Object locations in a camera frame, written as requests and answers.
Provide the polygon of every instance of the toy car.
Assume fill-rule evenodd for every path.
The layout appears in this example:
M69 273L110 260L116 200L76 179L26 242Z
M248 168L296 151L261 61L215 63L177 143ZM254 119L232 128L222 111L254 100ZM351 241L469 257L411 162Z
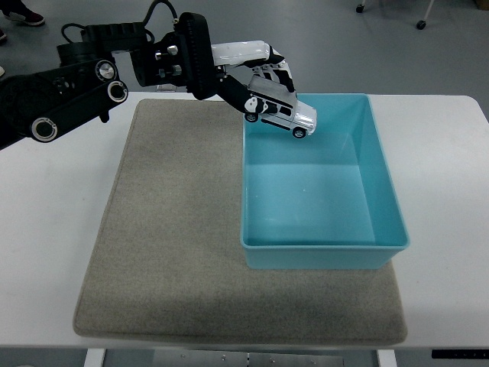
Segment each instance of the toy car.
M261 119L266 124L292 130L292 135L299 139L311 135L316 130L316 110L299 101L296 94L289 92L284 85L253 76L248 90L256 99L264 102L268 111L273 112L246 112L246 121L256 122Z

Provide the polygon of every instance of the black robotic arm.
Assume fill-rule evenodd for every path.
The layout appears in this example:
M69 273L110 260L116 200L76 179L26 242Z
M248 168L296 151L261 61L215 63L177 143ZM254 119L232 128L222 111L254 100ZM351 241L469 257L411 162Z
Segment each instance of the black robotic arm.
M156 42L146 25L159 3L171 10L173 31ZM72 42L65 35L72 26L82 29L81 42ZM68 43L57 47L60 67L0 82L0 150L25 137L52 141L97 116L107 122L108 111L128 98L128 88L119 79L112 55L119 52L130 53L141 86L185 86L197 99L218 94L245 114L278 111L276 103L256 97L226 73L225 65L215 62L205 18L189 12L177 18L167 0L154 0L142 22L66 24L62 34ZM296 98L283 57L271 47L264 55L242 65L252 68L255 76L270 79L270 83L267 69L273 67L280 77L275 84Z

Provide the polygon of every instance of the shoe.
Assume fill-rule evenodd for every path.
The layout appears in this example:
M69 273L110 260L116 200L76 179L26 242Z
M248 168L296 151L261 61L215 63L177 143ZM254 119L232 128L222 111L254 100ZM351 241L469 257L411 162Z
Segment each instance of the shoe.
M3 33L0 29L0 44L3 44L7 40L7 34Z
M17 14L11 11L8 15L4 15L9 21L21 21L27 25L42 25L44 24L44 17L33 11L28 11L26 15Z

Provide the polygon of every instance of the plastic container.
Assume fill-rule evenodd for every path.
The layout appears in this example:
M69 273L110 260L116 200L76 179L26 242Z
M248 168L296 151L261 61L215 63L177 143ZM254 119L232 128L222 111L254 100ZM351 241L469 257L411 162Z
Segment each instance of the plastic container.
M302 94L304 139L244 122L241 244L250 268L375 269L408 246L370 101Z

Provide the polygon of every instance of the white table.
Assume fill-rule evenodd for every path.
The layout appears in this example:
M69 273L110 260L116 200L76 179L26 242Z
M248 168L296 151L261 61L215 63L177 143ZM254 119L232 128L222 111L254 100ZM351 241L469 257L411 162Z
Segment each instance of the white table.
M394 257L399 348L489 347L489 124L464 96L370 96L410 247ZM77 336L72 318L133 111L0 151L0 346L155 347Z

